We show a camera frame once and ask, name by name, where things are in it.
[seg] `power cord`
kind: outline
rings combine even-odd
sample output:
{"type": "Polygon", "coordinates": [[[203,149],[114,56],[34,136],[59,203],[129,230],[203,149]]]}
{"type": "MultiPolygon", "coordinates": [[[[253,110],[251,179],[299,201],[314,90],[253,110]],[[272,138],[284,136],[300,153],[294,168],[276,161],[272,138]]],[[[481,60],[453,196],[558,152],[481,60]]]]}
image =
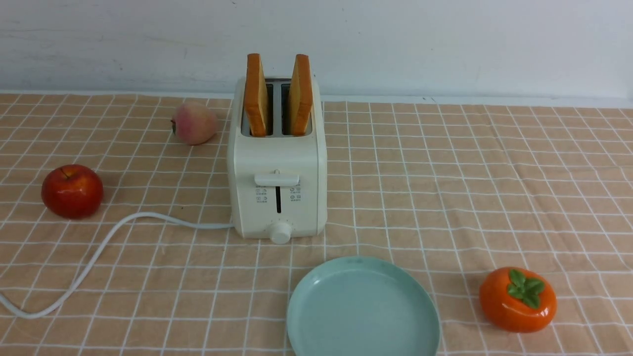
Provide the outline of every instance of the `power cord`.
{"type": "Polygon", "coordinates": [[[37,319],[52,312],[53,310],[58,308],[66,299],[68,299],[68,297],[71,294],[73,294],[75,290],[79,287],[79,284],[81,284],[81,282],[84,280],[86,275],[88,275],[88,273],[92,269],[92,266],[101,255],[101,252],[103,252],[103,249],[106,248],[106,245],[108,244],[112,236],[114,236],[116,231],[119,230],[119,228],[121,228],[121,226],[123,226],[126,222],[130,220],[134,220],[139,217],[155,217],[157,219],[163,219],[168,222],[173,222],[174,224],[191,227],[192,229],[216,230],[216,229],[230,229],[231,227],[233,227],[233,224],[193,224],[191,222],[186,222],[184,220],[176,219],[175,217],[171,217],[171,216],[160,214],[160,213],[153,213],[153,212],[139,212],[139,213],[130,214],[124,217],[123,219],[121,219],[121,221],[117,222],[116,225],[114,225],[112,229],[110,229],[110,232],[108,232],[108,235],[106,235],[106,238],[103,239],[103,242],[99,245],[99,248],[92,255],[90,262],[88,262],[88,264],[84,267],[84,270],[73,282],[73,284],[71,284],[70,289],[68,289],[68,291],[66,291],[66,293],[64,293],[59,299],[57,299],[56,302],[51,304],[50,307],[37,313],[27,313],[24,310],[21,310],[15,305],[13,305],[2,294],[0,294],[0,303],[2,303],[4,307],[6,307],[9,311],[11,311],[13,315],[24,318],[24,319],[37,319]]]}

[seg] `apple stem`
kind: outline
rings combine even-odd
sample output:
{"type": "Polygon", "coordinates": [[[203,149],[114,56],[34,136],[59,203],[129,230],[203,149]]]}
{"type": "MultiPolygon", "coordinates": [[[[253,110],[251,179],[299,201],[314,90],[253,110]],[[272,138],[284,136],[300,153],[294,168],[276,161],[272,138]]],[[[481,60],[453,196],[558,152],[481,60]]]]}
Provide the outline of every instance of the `apple stem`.
{"type": "Polygon", "coordinates": [[[66,176],[66,179],[70,178],[70,176],[68,176],[68,174],[66,174],[66,172],[64,172],[63,168],[60,168],[61,173],[64,173],[64,175],[66,176]]]}

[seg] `toaster button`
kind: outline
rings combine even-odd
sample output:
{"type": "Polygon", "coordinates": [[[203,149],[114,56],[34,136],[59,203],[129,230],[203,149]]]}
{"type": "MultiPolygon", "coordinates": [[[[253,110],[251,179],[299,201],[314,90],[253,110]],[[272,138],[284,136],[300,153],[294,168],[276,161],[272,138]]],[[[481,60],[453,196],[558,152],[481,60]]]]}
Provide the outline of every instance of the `toaster button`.
{"type": "Polygon", "coordinates": [[[255,184],[262,187],[294,187],[299,184],[298,174],[279,173],[258,173],[255,174],[255,184]]]}
{"type": "Polygon", "coordinates": [[[270,225],[270,240],[278,245],[290,241],[292,228],[286,222],[276,222],[270,225]]]}

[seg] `peach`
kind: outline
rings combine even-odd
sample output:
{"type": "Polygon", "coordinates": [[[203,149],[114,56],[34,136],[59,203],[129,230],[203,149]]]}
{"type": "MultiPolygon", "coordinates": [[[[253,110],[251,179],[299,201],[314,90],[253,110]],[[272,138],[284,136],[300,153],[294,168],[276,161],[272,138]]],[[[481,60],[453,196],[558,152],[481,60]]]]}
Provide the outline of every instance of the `peach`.
{"type": "Polygon", "coordinates": [[[218,132],[218,117],[203,104],[186,102],[172,116],[172,131],[186,144],[202,144],[218,132]]]}

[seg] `toaster knob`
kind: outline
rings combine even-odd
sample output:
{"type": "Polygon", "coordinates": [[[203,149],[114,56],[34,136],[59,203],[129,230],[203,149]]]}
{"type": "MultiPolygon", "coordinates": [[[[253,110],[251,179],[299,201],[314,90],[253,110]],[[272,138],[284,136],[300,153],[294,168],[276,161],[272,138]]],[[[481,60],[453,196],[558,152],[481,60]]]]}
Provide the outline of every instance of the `toaster knob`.
{"type": "Polygon", "coordinates": [[[291,233],[292,228],[288,223],[276,222],[270,226],[270,239],[278,245],[290,241],[291,233]]]}

